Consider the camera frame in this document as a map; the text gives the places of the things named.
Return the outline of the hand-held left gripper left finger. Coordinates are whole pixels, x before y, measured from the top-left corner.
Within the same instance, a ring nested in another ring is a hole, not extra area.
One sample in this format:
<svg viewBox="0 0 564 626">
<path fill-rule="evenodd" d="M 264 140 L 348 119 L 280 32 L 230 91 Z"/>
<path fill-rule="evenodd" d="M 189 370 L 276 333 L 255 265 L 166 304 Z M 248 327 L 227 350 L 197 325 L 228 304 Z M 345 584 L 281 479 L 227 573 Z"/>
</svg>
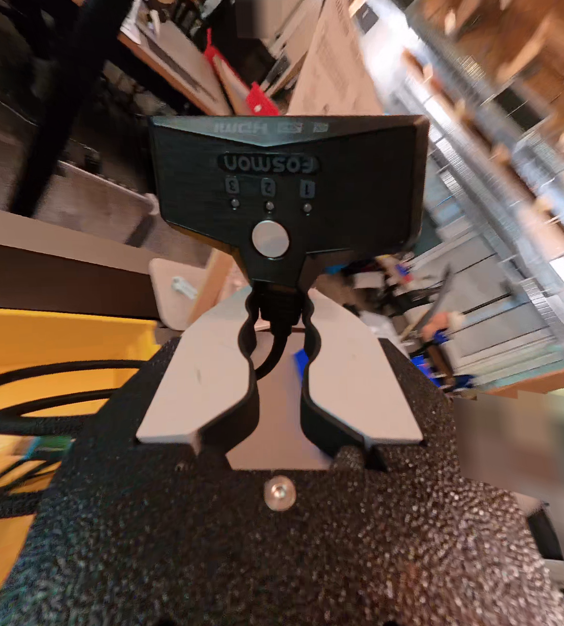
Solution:
<svg viewBox="0 0 564 626">
<path fill-rule="evenodd" d="M 138 442 L 228 453 L 254 432 L 256 320 L 252 290 L 244 287 L 182 334 L 138 427 Z"/>
</svg>

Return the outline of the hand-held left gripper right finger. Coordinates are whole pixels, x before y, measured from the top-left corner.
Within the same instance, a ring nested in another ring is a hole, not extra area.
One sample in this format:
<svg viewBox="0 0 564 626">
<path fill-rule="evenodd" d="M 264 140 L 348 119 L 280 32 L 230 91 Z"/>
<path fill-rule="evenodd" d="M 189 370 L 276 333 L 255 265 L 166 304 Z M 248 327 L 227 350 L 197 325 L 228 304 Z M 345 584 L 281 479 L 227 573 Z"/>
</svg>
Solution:
<svg viewBox="0 0 564 626">
<path fill-rule="evenodd" d="M 379 445 L 422 442 L 383 341 L 316 289 L 307 296 L 302 322 L 307 362 L 301 429 L 306 438 L 331 458 L 347 446 L 369 453 Z"/>
</svg>

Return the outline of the black cable teal plug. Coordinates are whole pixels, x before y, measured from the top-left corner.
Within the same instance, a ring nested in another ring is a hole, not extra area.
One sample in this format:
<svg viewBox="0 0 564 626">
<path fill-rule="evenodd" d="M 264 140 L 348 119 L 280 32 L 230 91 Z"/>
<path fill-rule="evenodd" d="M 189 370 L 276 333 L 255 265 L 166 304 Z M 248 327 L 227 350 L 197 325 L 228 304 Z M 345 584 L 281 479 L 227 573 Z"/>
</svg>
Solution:
<svg viewBox="0 0 564 626">
<path fill-rule="evenodd" d="M 58 463 L 74 440 L 68 436 L 34 436 L 23 445 L 21 458 L 26 461 Z"/>
</svg>

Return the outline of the yellow plastic bin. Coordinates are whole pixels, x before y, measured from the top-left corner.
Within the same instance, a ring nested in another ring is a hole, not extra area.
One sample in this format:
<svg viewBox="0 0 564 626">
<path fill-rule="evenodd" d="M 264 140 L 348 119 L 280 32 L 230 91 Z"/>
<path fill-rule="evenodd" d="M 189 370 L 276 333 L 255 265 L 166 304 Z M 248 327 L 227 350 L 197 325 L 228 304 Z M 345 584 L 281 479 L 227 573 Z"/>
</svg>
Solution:
<svg viewBox="0 0 564 626">
<path fill-rule="evenodd" d="M 149 360 L 158 350 L 151 320 L 0 309 L 0 374 L 34 365 L 104 359 Z M 134 370 L 68 372 L 0 387 L 0 409 L 31 400 L 121 387 Z M 0 586 L 33 517 L 0 520 Z"/>
</svg>

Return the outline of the black video switch box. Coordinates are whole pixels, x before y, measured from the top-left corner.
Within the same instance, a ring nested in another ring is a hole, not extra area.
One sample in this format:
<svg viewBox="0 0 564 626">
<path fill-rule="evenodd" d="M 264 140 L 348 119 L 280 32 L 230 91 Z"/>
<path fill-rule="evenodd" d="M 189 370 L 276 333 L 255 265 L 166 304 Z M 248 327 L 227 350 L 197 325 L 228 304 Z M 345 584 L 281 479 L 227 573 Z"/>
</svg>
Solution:
<svg viewBox="0 0 564 626">
<path fill-rule="evenodd" d="M 325 268 L 418 240 L 422 115 L 157 116 L 148 128 L 161 217 L 233 256 L 251 284 L 306 292 Z"/>
</svg>

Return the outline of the wooden document stand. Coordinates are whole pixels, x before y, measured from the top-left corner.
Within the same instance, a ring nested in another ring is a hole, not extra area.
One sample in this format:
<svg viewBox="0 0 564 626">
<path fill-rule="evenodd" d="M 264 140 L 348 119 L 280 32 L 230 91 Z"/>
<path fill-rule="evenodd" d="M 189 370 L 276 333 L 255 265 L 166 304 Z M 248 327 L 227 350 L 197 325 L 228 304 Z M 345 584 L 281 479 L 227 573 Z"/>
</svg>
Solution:
<svg viewBox="0 0 564 626">
<path fill-rule="evenodd" d="M 247 286 L 232 256 L 215 249 L 204 268 L 155 258 L 149 275 L 162 324 L 178 332 Z"/>
</svg>

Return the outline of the red plastic object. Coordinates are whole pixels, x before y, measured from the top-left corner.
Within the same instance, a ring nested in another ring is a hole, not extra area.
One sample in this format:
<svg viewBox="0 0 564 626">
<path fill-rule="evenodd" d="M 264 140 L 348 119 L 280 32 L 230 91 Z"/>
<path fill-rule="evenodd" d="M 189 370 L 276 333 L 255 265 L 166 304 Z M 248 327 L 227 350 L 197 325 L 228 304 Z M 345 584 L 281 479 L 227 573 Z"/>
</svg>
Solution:
<svg viewBox="0 0 564 626">
<path fill-rule="evenodd" d="M 240 78 L 212 41 L 212 28 L 206 31 L 204 58 L 211 66 L 224 97 L 234 116 L 278 116 L 277 105 L 265 94 L 257 82 L 250 86 Z"/>
</svg>

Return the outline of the black table leg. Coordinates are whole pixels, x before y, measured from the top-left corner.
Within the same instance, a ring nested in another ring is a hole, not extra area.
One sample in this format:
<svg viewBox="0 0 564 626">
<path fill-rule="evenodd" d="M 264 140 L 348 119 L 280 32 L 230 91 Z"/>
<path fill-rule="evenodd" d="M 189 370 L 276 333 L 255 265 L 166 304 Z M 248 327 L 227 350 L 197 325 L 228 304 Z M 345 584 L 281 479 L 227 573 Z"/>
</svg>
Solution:
<svg viewBox="0 0 564 626">
<path fill-rule="evenodd" d="M 8 211 L 33 217 L 70 137 L 85 96 L 104 67 L 132 1 L 83 1 L 61 47 L 43 119 L 37 126 Z"/>
</svg>

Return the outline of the cardboard box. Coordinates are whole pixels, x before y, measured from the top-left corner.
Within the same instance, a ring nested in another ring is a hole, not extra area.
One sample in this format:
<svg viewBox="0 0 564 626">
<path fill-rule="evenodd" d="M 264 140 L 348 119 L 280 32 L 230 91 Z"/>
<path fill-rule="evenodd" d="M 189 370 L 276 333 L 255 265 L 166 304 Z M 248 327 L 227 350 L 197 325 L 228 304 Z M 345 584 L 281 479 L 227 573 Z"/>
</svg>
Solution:
<svg viewBox="0 0 564 626">
<path fill-rule="evenodd" d="M 348 2 L 325 1 L 286 115 L 383 114 Z"/>
</svg>

